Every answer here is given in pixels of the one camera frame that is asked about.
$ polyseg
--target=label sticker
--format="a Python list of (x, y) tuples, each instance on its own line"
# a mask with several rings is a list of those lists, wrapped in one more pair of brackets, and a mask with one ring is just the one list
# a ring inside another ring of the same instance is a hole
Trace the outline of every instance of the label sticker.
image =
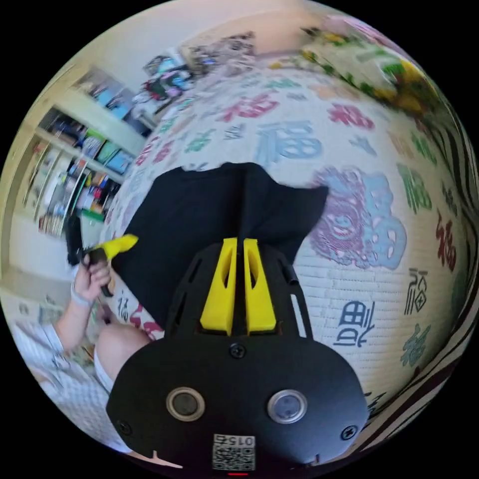
[(255, 454), (254, 436), (214, 435), (213, 469), (254, 471)]

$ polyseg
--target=screw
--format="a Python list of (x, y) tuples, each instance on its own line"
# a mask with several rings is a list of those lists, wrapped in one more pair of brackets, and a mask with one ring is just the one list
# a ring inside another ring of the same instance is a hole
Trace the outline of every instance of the screw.
[(341, 433), (341, 439), (343, 441), (348, 441), (350, 439), (353, 439), (353, 437), (356, 435), (357, 432), (358, 432), (357, 426), (348, 426), (343, 429), (343, 432)]
[(230, 354), (231, 357), (235, 359), (244, 358), (244, 356), (246, 355), (246, 348), (238, 343), (234, 343), (230, 346)]
[(124, 436), (131, 435), (132, 433), (131, 426), (128, 423), (126, 423), (125, 421), (118, 421), (117, 425), (118, 425), (118, 429)]

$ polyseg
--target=wristband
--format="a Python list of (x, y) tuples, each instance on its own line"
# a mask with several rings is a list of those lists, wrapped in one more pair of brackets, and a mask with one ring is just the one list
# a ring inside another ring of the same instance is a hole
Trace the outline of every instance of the wristband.
[(79, 304), (80, 306), (88, 306), (91, 308), (93, 306), (94, 301), (88, 301), (88, 299), (85, 299), (84, 297), (80, 296), (76, 291), (75, 288), (73, 287), (74, 283), (71, 284), (70, 288), (70, 293), (71, 293), (71, 299), (75, 301), (76, 304)]

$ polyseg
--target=bed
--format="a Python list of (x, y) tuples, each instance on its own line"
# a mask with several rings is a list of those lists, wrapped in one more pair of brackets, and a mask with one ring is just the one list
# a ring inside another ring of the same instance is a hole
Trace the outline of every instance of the bed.
[[(446, 341), (466, 259), (451, 175), (424, 124), (320, 71), (211, 75), (172, 109), (136, 159), (101, 240), (121, 236), (156, 177), (255, 162), (278, 183), (328, 184), (323, 218), (295, 270), (314, 338), (354, 368), (376, 414)], [(115, 275), (108, 305), (154, 339), (163, 331)]]

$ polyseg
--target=white cabinet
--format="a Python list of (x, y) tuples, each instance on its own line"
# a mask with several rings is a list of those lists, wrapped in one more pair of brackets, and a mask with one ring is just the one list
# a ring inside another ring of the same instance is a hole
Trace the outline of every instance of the white cabinet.
[(145, 145), (145, 138), (128, 123), (116, 118), (85, 93), (69, 88), (55, 99), (56, 107), (136, 157)]

